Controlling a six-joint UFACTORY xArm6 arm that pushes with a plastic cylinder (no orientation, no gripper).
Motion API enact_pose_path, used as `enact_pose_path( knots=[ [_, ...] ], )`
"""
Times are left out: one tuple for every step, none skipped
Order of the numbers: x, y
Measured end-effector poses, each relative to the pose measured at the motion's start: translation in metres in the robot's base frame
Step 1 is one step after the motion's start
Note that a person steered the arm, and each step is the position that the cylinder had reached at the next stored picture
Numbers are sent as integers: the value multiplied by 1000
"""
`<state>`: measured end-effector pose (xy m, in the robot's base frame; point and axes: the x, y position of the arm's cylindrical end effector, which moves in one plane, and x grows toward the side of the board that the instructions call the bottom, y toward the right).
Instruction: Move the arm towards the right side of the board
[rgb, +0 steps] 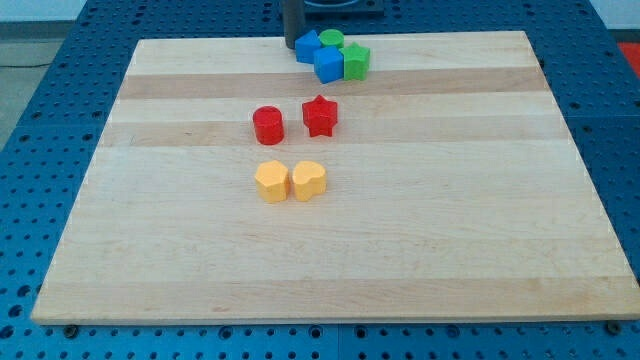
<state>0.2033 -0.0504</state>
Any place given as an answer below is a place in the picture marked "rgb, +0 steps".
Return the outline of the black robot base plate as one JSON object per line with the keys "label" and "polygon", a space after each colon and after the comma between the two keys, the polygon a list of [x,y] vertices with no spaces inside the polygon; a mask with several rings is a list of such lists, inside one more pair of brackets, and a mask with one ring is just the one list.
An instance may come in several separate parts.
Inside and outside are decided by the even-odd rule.
{"label": "black robot base plate", "polygon": [[383,15],[384,0],[304,0],[307,19],[342,15]]}

